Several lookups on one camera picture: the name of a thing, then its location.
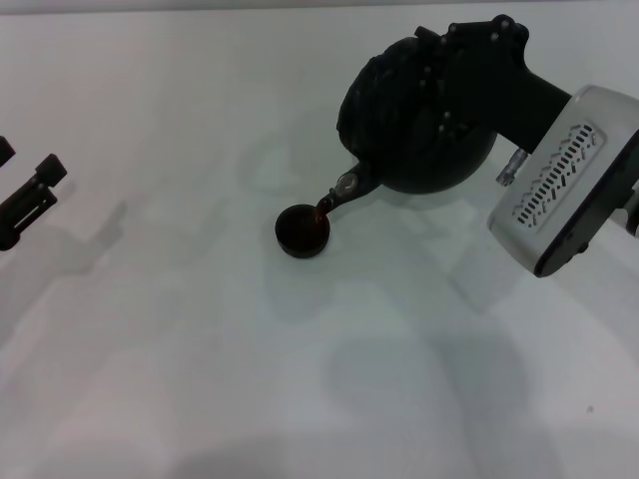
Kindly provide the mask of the black round teapot with handle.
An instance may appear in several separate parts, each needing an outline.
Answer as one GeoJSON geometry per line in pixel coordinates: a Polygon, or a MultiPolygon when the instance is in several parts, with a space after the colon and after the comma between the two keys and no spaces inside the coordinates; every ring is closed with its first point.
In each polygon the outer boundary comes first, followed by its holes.
{"type": "Polygon", "coordinates": [[[336,130],[356,164],[326,196],[333,209],[380,186],[409,195],[449,190],[486,160],[495,132],[478,124],[482,139],[462,145],[427,146],[424,107],[447,110],[440,61],[407,37],[368,60],[340,105],[336,130]]]}

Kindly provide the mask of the dark brown round teacup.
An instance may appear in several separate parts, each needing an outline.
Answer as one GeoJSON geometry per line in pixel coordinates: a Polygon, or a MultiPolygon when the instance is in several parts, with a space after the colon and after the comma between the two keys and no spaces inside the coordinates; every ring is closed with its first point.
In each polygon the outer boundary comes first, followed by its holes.
{"type": "Polygon", "coordinates": [[[294,258],[307,259],[320,254],[330,235],[330,223],[317,207],[299,204],[283,210],[275,223],[281,249],[294,258]]]}

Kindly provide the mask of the white vented wrist housing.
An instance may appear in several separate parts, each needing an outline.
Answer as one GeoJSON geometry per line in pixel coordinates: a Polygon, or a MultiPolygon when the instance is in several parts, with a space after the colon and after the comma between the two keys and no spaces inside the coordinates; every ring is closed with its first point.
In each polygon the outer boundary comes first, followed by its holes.
{"type": "Polygon", "coordinates": [[[639,183],[639,100],[582,88],[488,218],[506,251],[547,277],[587,250],[639,183]]]}

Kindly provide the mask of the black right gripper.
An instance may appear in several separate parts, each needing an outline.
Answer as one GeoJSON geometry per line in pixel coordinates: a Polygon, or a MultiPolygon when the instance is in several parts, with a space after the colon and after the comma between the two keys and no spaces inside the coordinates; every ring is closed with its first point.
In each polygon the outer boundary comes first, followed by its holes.
{"type": "Polygon", "coordinates": [[[442,35],[419,26],[414,35],[435,57],[450,58],[448,101],[452,113],[423,108],[427,146],[481,140],[480,124],[520,149],[533,151],[571,99],[526,67],[529,31],[507,15],[490,21],[451,23],[442,35]]]}

